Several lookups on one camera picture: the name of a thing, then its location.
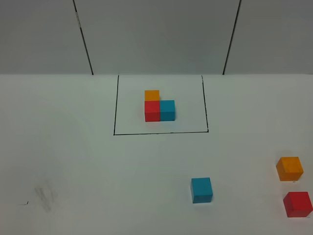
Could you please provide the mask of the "template orange cube block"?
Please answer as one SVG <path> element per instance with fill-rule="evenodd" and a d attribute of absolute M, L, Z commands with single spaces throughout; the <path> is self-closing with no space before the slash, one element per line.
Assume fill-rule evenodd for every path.
<path fill-rule="evenodd" d="M 145 91 L 145 101 L 159 101 L 159 100 L 160 100 L 159 90 Z"/>

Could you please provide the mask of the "template blue cube block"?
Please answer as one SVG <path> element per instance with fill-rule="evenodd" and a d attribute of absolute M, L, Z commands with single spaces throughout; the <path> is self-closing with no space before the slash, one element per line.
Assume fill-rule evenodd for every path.
<path fill-rule="evenodd" d="M 176 109 L 174 100 L 160 101 L 160 121 L 175 121 Z"/>

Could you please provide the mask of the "template red cube block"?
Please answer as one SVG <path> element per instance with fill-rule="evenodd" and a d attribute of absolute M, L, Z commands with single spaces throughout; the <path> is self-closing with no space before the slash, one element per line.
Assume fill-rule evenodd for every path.
<path fill-rule="evenodd" d="M 160 101 L 145 101 L 144 114 L 146 122 L 160 121 Z"/>

